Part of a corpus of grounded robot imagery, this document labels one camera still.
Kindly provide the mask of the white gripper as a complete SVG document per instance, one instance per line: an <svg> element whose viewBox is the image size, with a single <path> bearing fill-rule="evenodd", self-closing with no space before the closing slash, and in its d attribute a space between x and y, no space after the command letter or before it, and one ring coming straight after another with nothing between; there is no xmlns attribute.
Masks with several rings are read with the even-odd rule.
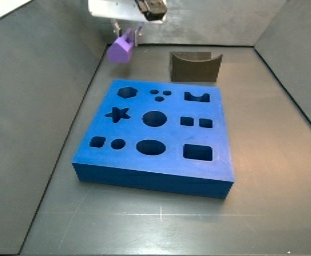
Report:
<svg viewBox="0 0 311 256"><path fill-rule="evenodd" d="M112 27L116 37L121 36L121 28L117 20L162 23L167 15L166 13L163 19L159 21L148 21L137 8L135 0L88 0L88 11L95 17L113 19ZM141 29L143 23L139 23L133 31L133 47L139 45Z"/></svg>

